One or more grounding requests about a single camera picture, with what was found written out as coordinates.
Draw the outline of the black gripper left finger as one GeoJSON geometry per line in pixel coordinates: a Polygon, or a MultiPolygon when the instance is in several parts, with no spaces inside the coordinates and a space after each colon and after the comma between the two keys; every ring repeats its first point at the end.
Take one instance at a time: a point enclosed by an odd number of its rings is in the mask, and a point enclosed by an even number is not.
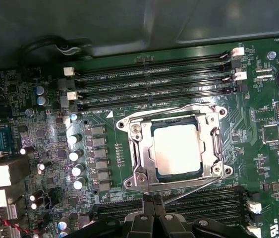
{"type": "Polygon", "coordinates": [[[68,238],[151,238],[154,229],[155,208],[153,196],[144,195],[142,211],[126,216],[124,222],[102,218],[67,235],[68,238]]]}

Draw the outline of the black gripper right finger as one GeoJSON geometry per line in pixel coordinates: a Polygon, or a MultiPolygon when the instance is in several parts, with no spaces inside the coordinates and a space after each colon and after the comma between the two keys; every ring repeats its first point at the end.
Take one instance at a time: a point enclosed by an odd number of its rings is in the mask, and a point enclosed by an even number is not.
{"type": "Polygon", "coordinates": [[[241,227],[231,227],[210,218],[196,219],[191,227],[176,215],[166,213],[162,197],[154,195],[155,215],[168,238],[252,238],[241,227]]]}

